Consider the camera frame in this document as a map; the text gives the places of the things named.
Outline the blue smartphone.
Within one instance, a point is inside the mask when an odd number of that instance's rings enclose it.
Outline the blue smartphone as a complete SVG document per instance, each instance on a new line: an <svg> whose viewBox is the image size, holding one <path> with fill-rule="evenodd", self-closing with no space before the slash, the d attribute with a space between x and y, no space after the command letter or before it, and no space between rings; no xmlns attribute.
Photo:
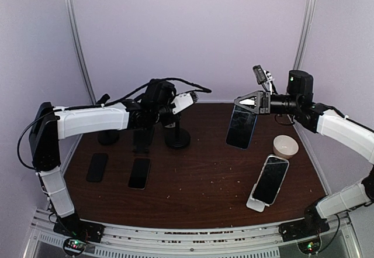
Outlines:
<svg viewBox="0 0 374 258"><path fill-rule="evenodd" d="M226 143L239 149L247 149L251 143L256 122L256 114L235 105L231 114Z"/></svg>

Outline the white-cased smartphone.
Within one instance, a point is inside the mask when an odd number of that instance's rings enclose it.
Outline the white-cased smartphone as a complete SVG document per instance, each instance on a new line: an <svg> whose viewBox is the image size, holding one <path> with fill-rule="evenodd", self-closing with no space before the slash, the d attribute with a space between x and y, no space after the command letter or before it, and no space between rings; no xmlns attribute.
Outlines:
<svg viewBox="0 0 374 258"><path fill-rule="evenodd" d="M285 175L289 168L287 159L270 154L262 167L256 187L252 193L253 199L272 205L279 193Z"/></svg>

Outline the pink-edged dark smartphone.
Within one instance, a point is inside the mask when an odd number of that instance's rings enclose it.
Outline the pink-edged dark smartphone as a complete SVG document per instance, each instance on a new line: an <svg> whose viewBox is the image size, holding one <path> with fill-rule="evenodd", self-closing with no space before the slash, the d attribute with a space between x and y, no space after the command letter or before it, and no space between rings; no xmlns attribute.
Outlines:
<svg viewBox="0 0 374 258"><path fill-rule="evenodd" d="M148 158L134 159L127 186L135 190L144 190L147 185L150 167L151 167L150 159Z"/></svg>

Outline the black smartphone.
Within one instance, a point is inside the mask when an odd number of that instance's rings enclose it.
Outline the black smartphone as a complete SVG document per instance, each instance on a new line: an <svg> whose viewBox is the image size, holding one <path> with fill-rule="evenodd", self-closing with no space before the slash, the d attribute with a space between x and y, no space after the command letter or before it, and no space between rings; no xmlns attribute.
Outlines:
<svg viewBox="0 0 374 258"><path fill-rule="evenodd" d="M103 179L106 164L108 162L107 153L94 153L86 174L86 180L90 183L99 183Z"/></svg>

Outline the white phone stand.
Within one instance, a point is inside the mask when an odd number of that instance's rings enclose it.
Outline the white phone stand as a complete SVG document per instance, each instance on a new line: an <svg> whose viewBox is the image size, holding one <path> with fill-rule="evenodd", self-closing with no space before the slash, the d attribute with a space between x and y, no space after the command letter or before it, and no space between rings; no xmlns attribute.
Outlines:
<svg viewBox="0 0 374 258"><path fill-rule="evenodd" d="M266 186L256 182L248 197L246 207L257 212L263 212L266 207L273 204L273 195Z"/></svg>

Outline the black front phone stand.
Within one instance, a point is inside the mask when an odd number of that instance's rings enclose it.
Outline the black front phone stand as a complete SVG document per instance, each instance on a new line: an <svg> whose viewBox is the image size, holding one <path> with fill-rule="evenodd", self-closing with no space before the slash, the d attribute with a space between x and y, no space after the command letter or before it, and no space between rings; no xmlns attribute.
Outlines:
<svg viewBox="0 0 374 258"><path fill-rule="evenodd" d="M184 149L190 145L191 136L187 130L181 128L180 121L177 121L172 129L164 131L164 142L169 148Z"/></svg>

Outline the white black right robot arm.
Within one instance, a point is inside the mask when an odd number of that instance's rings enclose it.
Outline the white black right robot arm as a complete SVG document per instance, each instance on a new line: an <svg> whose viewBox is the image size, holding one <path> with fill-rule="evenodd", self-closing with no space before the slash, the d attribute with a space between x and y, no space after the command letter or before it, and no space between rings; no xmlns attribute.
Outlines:
<svg viewBox="0 0 374 258"><path fill-rule="evenodd" d="M313 102L313 76L302 70L290 70L286 94L278 94L271 73L254 66L257 83L263 87L234 101L246 113L290 115L305 129L328 137L355 151L373 163L373 130L356 123L337 108ZM329 229L327 219L340 212L373 203L373 173L341 191L318 199L304 210L304 218L283 223L283 236L315 235Z"/></svg>

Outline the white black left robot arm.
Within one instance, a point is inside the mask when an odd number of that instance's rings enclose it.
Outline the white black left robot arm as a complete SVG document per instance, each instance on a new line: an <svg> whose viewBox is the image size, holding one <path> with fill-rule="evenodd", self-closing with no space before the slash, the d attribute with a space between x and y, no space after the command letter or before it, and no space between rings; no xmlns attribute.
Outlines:
<svg viewBox="0 0 374 258"><path fill-rule="evenodd" d="M85 223L75 210L60 166L59 142L65 138L93 132L148 129L157 123L170 125L180 113L196 102L194 92L177 94L169 78L153 79L137 99L125 96L117 101L89 106L57 107L40 105L29 126L32 169L49 198L56 217L58 233L73 238L100 236L103 225Z"/></svg>

